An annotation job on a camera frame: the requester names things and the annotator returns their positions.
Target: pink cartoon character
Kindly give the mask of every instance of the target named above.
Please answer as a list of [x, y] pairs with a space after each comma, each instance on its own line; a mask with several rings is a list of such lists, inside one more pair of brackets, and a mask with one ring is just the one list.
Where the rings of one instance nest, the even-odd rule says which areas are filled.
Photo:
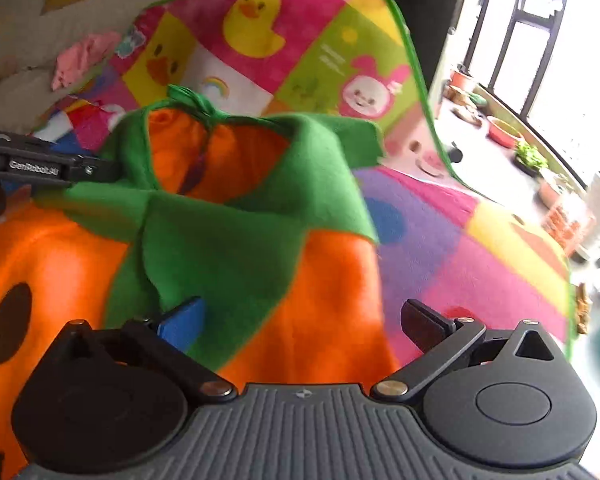
[[345, 83], [338, 111], [343, 116], [363, 119], [378, 119], [387, 113], [411, 73], [408, 65], [400, 65], [389, 77], [383, 77], [371, 56], [359, 56], [351, 66], [359, 72]]

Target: metal screw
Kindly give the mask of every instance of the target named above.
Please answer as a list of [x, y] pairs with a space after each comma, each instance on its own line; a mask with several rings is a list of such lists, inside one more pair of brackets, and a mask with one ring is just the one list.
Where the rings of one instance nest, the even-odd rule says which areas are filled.
[[409, 387], [400, 381], [382, 381], [376, 384], [376, 392], [385, 397], [400, 397], [409, 391]]
[[209, 381], [200, 386], [200, 391], [207, 397], [225, 397], [234, 388], [226, 381]]

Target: plant pot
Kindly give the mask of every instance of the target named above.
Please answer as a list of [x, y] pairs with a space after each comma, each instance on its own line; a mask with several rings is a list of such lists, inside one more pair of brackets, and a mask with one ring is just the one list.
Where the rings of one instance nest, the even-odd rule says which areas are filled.
[[516, 147], [518, 141], [522, 140], [522, 134], [509, 123], [493, 116], [487, 117], [487, 120], [489, 121], [489, 133], [487, 135], [499, 145], [512, 150]]
[[551, 209], [557, 200], [567, 190], [558, 183], [557, 179], [560, 178], [553, 171], [542, 168], [540, 171], [540, 187], [538, 189], [538, 196], [542, 203]]
[[474, 78], [467, 74], [463, 74], [462, 72], [458, 72], [458, 70], [454, 70], [453, 75], [451, 76], [451, 84], [461, 88], [465, 92], [473, 92], [475, 89]]
[[536, 168], [530, 168], [528, 166], [525, 166], [525, 163], [522, 162], [516, 156], [513, 158], [513, 165], [516, 168], [518, 168], [520, 171], [522, 171], [523, 173], [526, 173], [526, 174], [528, 174], [528, 176], [532, 176], [533, 178], [535, 178], [536, 176], [540, 175], [540, 171], [539, 170], [536, 170]]

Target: orange pumpkin plush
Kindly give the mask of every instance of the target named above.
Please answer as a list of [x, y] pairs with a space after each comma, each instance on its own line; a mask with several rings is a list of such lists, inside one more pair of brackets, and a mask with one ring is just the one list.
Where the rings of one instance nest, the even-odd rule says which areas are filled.
[[119, 326], [201, 296], [187, 354], [240, 387], [393, 372], [376, 234], [349, 170], [379, 155], [372, 123], [231, 117], [178, 87], [123, 119], [102, 152], [120, 181], [41, 191], [0, 226], [2, 478], [25, 463], [15, 397], [70, 319]]

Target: blue circle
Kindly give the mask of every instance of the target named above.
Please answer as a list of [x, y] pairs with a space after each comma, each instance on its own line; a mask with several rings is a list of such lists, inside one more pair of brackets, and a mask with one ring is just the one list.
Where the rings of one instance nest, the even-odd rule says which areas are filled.
[[366, 208], [369, 209], [381, 244], [394, 244], [401, 240], [407, 232], [404, 216], [400, 210], [382, 200], [365, 197]]

